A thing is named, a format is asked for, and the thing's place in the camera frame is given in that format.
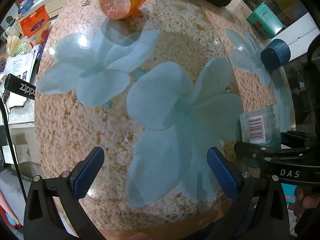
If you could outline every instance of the white wall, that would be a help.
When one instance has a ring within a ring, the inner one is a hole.
[[[8,13],[6,14],[6,16],[4,17],[3,21],[2,21],[1,24],[0,24],[1,27],[2,27],[4,30],[6,30],[6,28],[7,28],[8,25],[9,25],[9,24],[5,21],[6,18],[7,18],[9,15],[11,15],[12,18],[15,18],[15,17],[18,15],[18,6],[17,6],[15,3],[11,6],[10,10],[8,11]]]

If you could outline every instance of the black cable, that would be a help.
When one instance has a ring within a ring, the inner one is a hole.
[[[2,94],[1,99],[2,99],[2,101],[4,102],[5,109],[7,109],[7,113],[8,113],[8,123],[9,123],[9,120],[10,120],[10,117],[9,117],[9,116],[10,116],[10,114],[11,114],[11,108],[10,108],[10,112],[9,112],[8,106],[7,106],[8,98],[5,98],[5,91],[4,91],[4,93]]]
[[[25,191],[24,186],[23,186],[22,178],[21,178],[20,171],[19,171],[19,168],[18,168],[17,159],[16,159],[16,156],[15,156],[14,150],[13,150],[13,145],[12,145],[11,136],[10,136],[10,130],[9,130],[9,124],[8,124],[8,119],[7,119],[7,112],[5,110],[4,103],[3,103],[1,98],[0,98],[0,110],[1,110],[2,119],[3,119],[3,123],[4,123],[5,133],[7,135],[10,151],[11,151],[11,154],[12,154],[14,167],[16,169],[16,172],[17,172],[17,175],[18,175],[18,180],[19,180],[20,187],[21,187],[21,190],[22,190],[22,194],[23,194],[24,200],[26,202],[27,201],[27,195],[26,195],[26,191]]]

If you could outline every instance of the blue gripper pad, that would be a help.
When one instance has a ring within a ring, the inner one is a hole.
[[[74,167],[71,171],[69,185],[76,199],[87,195],[103,163],[104,151],[96,146],[83,161]]]
[[[208,150],[207,163],[211,171],[215,175],[226,197],[235,201],[238,197],[237,182],[227,166],[225,166],[224,163],[226,162],[227,160],[217,148],[215,148],[215,150],[212,148]]]

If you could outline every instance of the black flashlight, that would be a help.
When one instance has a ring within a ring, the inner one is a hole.
[[[9,74],[4,82],[4,89],[19,96],[35,100],[36,87],[13,74]]]

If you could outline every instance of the painted blue flower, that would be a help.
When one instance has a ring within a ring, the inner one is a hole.
[[[128,114],[146,129],[127,173],[127,200],[140,207],[178,186],[196,200],[213,200],[219,184],[210,170],[210,147],[240,138],[241,98],[225,94],[232,76],[223,58],[211,59],[195,86],[174,62],[161,63],[140,77],[127,97]]]
[[[98,30],[92,39],[81,33],[63,37],[55,49],[56,63],[39,80],[37,90],[63,94],[75,89],[85,106],[106,103],[111,107],[109,100],[127,88],[129,73],[150,57],[160,32],[146,30],[125,36],[109,30],[104,34]],[[117,42],[111,39],[115,35]]]
[[[248,33],[245,34],[245,41],[232,30],[225,29],[224,31],[235,47],[228,55],[231,64],[242,71],[256,74],[260,82],[267,86],[271,77],[260,59],[262,49],[259,45]]]
[[[272,72],[271,85],[277,102],[276,114],[280,132],[292,130],[291,110],[293,109],[293,100],[283,67]]]

